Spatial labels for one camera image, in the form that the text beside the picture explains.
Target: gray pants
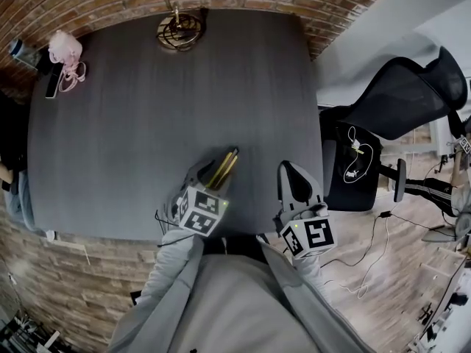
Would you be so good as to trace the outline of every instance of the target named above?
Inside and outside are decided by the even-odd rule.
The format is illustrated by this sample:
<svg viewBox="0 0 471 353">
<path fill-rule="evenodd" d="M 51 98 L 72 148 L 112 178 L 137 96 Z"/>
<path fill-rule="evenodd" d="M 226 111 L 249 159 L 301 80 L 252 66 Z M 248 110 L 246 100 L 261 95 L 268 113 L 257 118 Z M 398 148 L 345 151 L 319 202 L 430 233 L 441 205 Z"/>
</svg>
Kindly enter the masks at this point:
<svg viewBox="0 0 471 353">
<path fill-rule="evenodd" d="M 25 225 L 32 232 L 37 232 L 29 195 L 28 170 L 18 174 L 18 193 L 13 195 L 11 192 L 4 191 L 4 197 L 7 212 L 12 220 Z"/>
</svg>

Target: pink toy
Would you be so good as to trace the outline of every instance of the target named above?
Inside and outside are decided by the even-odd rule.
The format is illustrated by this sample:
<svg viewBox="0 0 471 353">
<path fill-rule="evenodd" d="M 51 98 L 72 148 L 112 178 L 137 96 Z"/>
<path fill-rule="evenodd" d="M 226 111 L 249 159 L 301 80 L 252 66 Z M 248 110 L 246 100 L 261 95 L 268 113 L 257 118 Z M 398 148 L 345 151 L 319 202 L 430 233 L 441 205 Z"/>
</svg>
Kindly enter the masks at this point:
<svg viewBox="0 0 471 353">
<path fill-rule="evenodd" d="M 64 63 L 59 81 L 59 91 L 72 90 L 78 82 L 85 81 L 87 70 L 80 62 L 82 45 L 73 35 L 57 30 L 49 41 L 49 59 L 53 63 Z"/>
</svg>

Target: dark gray table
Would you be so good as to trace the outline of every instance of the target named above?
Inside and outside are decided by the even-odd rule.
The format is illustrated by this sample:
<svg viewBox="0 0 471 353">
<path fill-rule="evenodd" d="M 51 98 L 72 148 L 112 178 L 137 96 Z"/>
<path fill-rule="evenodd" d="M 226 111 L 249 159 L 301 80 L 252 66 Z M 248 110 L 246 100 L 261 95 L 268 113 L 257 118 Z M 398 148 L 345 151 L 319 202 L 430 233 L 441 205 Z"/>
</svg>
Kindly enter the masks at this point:
<svg viewBox="0 0 471 353">
<path fill-rule="evenodd" d="M 29 176 L 41 229 L 158 239 L 156 207 L 202 155 L 228 145 L 241 151 L 224 217 L 229 233 L 274 230 L 281 160 L 322 184 L 311 64 L 297 19 L 210 11 L 203 39 L 180 54 L 157 44 L 160 19 L 81 39 L 87 79 L 57 99 L 44 98 L 49 77 L 37 83 Z"/>
</svg>

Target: brick wall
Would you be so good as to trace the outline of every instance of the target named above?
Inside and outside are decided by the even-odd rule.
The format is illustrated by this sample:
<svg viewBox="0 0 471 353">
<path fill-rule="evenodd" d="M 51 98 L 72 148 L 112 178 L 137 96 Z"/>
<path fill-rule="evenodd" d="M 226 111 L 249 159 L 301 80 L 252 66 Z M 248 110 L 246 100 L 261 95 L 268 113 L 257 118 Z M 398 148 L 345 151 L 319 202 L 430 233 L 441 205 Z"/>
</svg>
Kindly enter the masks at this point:
<svg viewBox="0 0 471 353">
<path fill-rule="evenodd" d="M 250 9 L 298 15 L 314 59 L 375 0 L 172 1 L 178 1 L 183 9 Z M 166 10 L 163 0 L 0 0 L 0 88 L 18 100 L 27 100 L 35 80 L 35 72 L 8 54 L 8 44 L 15 38 L 42 48 L 57 29 L 79 37 Z"/>
</svg>

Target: phone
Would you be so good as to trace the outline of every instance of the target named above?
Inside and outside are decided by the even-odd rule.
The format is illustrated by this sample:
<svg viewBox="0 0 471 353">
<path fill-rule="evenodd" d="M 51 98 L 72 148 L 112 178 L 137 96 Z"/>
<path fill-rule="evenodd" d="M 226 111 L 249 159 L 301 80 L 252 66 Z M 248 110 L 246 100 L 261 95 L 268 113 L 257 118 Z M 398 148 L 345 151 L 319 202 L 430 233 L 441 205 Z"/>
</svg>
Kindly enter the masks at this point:
<svg viewBox="0 0 471 353">
<path fill-rule="evenodd" d="M 49 84 L 47 85 L 46 98 L 54 99 L 57 95 L 57 89 L 59 88 L 60 75 L 62 73 L 63 63 L 56 63 L 52 67 L 51 78 L 49 79 Z"/>
</svg>

